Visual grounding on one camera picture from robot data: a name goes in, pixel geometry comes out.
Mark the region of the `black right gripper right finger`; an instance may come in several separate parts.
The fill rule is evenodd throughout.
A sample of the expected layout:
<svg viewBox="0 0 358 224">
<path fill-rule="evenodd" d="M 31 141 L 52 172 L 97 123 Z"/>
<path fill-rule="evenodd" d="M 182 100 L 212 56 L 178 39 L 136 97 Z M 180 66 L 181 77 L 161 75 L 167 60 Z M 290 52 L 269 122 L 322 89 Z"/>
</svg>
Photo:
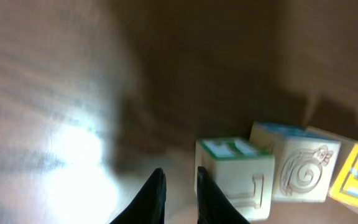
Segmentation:
<svg viewBox="0 0 358 224">
<path fill-rule="evenodd" d="M 231 205 L 208 171 L 197 171 L 198 224 L 249 224 Z"/>
</svg>

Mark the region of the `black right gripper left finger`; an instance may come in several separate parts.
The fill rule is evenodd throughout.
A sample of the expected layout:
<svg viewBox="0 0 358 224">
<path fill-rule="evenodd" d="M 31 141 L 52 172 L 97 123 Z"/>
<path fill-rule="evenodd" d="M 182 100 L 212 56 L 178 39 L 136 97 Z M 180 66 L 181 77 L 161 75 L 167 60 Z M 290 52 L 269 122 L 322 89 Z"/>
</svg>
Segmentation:
<svg viewBox="0 0 358 224">
<path fill-rule="evenodd" d="M 164 224 L 166 197 L 166 176 L 162 168 L 157 168 L 110 224 Z"/>
</svg>

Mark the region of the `wooden block red side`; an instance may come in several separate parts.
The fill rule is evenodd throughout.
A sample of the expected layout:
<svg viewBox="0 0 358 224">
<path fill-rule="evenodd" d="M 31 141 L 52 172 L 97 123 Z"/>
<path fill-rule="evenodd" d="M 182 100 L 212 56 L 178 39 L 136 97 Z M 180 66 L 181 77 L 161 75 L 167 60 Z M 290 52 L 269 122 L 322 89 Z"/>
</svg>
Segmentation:
<svg viewBox="0 0 358 224">
<path fill-rule="evenodd" d="M 266 220 L 275 156 L 242 138 L 200 139 L 195 166 L 206 168 L 225 197 L 249 221 Z"/>
</svg>

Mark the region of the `wooden block snail picture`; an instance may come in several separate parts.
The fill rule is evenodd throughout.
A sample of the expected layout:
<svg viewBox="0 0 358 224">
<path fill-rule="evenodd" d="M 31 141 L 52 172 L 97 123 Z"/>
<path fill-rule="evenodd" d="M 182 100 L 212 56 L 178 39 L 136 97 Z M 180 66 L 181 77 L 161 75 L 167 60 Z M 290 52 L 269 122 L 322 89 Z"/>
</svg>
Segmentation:
<svg viewBox="0 0 358 224">
<path fill-rule="evenodd" d="M 324 202 L 341 143 L 303 128 L 254 122 L 249 141 L 275 156 L 272 199 Z"/>
</svg>

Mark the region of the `yellow block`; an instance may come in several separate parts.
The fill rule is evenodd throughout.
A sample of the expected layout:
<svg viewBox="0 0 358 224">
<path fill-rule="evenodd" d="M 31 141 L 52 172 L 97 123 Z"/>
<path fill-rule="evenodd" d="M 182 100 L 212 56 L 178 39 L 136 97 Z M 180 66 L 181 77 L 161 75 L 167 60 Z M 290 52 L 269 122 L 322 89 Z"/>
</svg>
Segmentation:
<svg viewBox="0 0 358 224">
<path fill-rule="evenodd" d="M 341 142 L 328 195 L 358 214 L 358 141 L 312 126 L 307 130 Z"/>
</svg>

